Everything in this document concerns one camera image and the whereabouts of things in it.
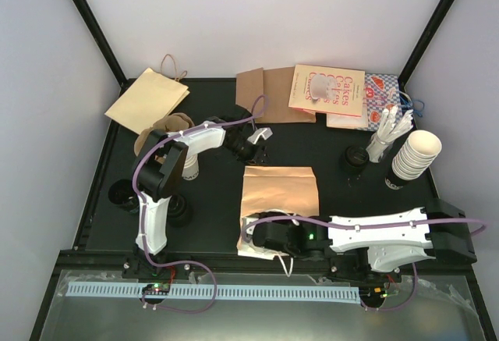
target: black frame post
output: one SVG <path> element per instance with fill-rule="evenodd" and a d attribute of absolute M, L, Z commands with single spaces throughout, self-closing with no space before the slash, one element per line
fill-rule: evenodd
<path fill-rule="evenodd" d="M 102 55 L 106 59 L 106 62 L 108 62 L 109 68 L 111 68 L 111 71 L 114 73 L 119 86 L 123 87 L 126 84 L 126 76 L 122 71 L 122 67 L 118 63 L 115 54 L 111 50 L 111 46 L 104 36 L 104 33 L 102 32 L 102 29 L 97 22 L 97 19 L 92 13 L 87 0 L 73 0 L 73 2 L 75 3 L 78 12 L 80 12 L 83 21 L 85 21 L 88 30 L 91 32 L 92 37 L 94 37 L 95 43 L 97 43 L 97 46 L 101 50 Z"/>
<path fill-rule="evenodd" d="M 398 82 L 402 87 L 404 87 L 407 84 L 407 81 L 409 81 L 412 72 L 414 72 L 414 69 L 423 57 L 423 54 L 437 32 L 438 27 L 441 25 L 442 21 L 444 21 L 447 12 L 452 6 L 452 3 L 454 3 L 454 0 L 440 0 L 438 2 L 437 8 L 434 10 L 433 15 L 431 15 L 430 21 L 428 21 L 428 24 L 424 28 L 418 43 L 416 43 L 416 46 L 412 50 L 412 54 L 409 56 L 409 60 L 407 60 L 404 69 L 398 77 Z"/>

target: white perforated rail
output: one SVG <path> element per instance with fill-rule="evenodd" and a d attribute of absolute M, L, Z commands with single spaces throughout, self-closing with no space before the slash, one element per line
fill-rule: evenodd
<path fill-rule="evenodd" d="M 135 282 L 70 282 L 67 297 L 141 298 L 147 284 Z M 173 284 L 168 295 L 147 298 L 209 300 L 212 285 Z M 219 285 L 217 300 L 292 300 L 359 304 L 359 289 L 337 286 Z"/>

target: white wall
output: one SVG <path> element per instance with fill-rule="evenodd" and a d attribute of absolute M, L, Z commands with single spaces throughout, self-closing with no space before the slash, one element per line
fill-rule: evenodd
<path fill-rule="evenodd" d="M 420 127 L 443 143 L 432 165 L 441 197 L 469 217 L 499 220 L 499 0 L 456 0 L 412 75 Z M 499 228 L 475 240 L 475 273 L 499 332 Z"/>
<path fill-rule="evenodd" d="M 399 74 L 438 0 L 88 0 L 128 77 L 165 53 L 189 76 L 296 63 Z"/>
<path fill-rule="evenodd" d="M 119 87 L 71 0 L 0 0 L 0 339 L 29 338 Z"/>

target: black metal frame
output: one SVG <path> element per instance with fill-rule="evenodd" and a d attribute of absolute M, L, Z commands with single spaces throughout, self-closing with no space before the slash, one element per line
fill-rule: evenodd
<path fill-rule="evenodd" d="M 416 68 L 419 60 L 423 56 L 428 44 L 437 32 L 438 27 L 442 23 L 445 15 L 450 9 L 454 0 L 440 0 L 437 8 L 434 10 L 430 21 L 426 25 L 424 32 L 422 33 L 420 39 L 418 40 L 412 54 L 409 57 L 408 62 L 405 64 L 402 73 L 399 76 L 399 84 L 401 90 L 405 90 L 405 85 L 409 80 L 412 72 Z M 107 42 L 104 33 L 102 32 L 94 14 L 92 13 L 87 0 L 73 0 L 75 6 L 77 7 L 80 15 L 82 16 L 85 24 L 87 25 L 89 31 L 94 37 L 97 46 L 100 48 L 102 55 L 105 57 L 109 64 L 112 72 L 114 73 L 116 80 L 121 86 L 121 93 L 132 84 L 134 80 L 127 80 L 121 66 L 118 63 L 109 43 Z M 194 79 L 190 81 L 206 81 L 207 79 Z M 233 79 L 222 79 L 229 82 L 233 82 Z M 67 269 L 101 269 L 101 270 L 116 270 L 121 271 L 123 268 L 123 263 L 125 261 L 124 253 L 112 253 L 107 251 L 102 252 L 88 252 L 85 251 L 85 246 L 87 238 L 90 232 L 90 226 L 92 223 L 92 217 L 97 202 L 97 196 L 99 189 L 101 187 L 104 174 L 106 172 L 108 159 L 111 154 L 115 138 L 118 133 L 119 126 L 115 122 L 111 122 L 109 127 L 108 135 L 104 142 L 104 147 L 101 152 L 101 157 L 99 159 L 97 170 L 95 172 L 94 179 L 92 181 L 90 192 L 83 210 L 83 216 L 80 220 L 80 225 L 77 230 L 76 238 L 73 244 L 73 250 L 61 251 L 58 256 L 54 271 L 49 280 L 47 291 L 45 293 L 44 299 L 41 304 L 40 311 L 35 321 L 34 328 L 30 339 L 36 340 L 41 336 L 43 330 L 44 322 L 46 320 L 48 309 L 51 305 L 51 300 L 54 295 L 54 291 L 62 270 Z M 437 188 L 435 187 L 433 177 L 428 173 L 430 186 L 432 192 L 437 197 Z M 254 259 L 241 260 L 238 259 L 227 259 L 226 257 L 218 257 L 209 254 L 200 254 L 196 256 L 196 259 L 204 262 L 205 264 L 212 267 L 215 272 L 267 272 L 273 273 L 275 271 L 275 266 L 270 265 L 266 261 L 256 261 Z M 309 265 L 307 262 L 301 262 L 297 264 L 296 271 L 301 273 L 320 273 L 324 271 L 324 268 L 320 265 Z M 480 288 L 476 281 L 475 274 L 470 266 L 465 267 L 452 267 L 452 268 L 435 268 L 434 266 L 429 266 L 426 268 L 424 262 L 418 265 L 418 270 L 421 275 L 464 275 L 467 278 L 469 288 L 472 292 L 472 298 L 475 303 L 476 310 L 480 316 L 480 323 L 482 325 L 483 331 L 485 332 L 486 338 L 488 340 L 496 340 L 494 329 L 490 321 L 490 317 L 487 313 L 485 303 L 483 302 L 483 297 L 480 292 Z"/>

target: gray wall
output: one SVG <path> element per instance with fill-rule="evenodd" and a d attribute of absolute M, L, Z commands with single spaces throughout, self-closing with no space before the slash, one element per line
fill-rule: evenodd
<path fill-rule="evenodd" d="M 0 0 L 0 339 L 29 338 L 118 95 L 71 0 Z"/>
<path fill-rule="evenodd" d="M 313 63 L 399 74 L 438 0 L 88 0 L 127 76 Z"/>
<path fill-rule="evenodd" d="M 499 0 L 456 0 L 409 81 L 426 102 L 420 127 L 443 143 L 432 165 L 441 197 L 499 219 Z M 499 228 L 475 238 L 475 272 L 499 332 Z"/>

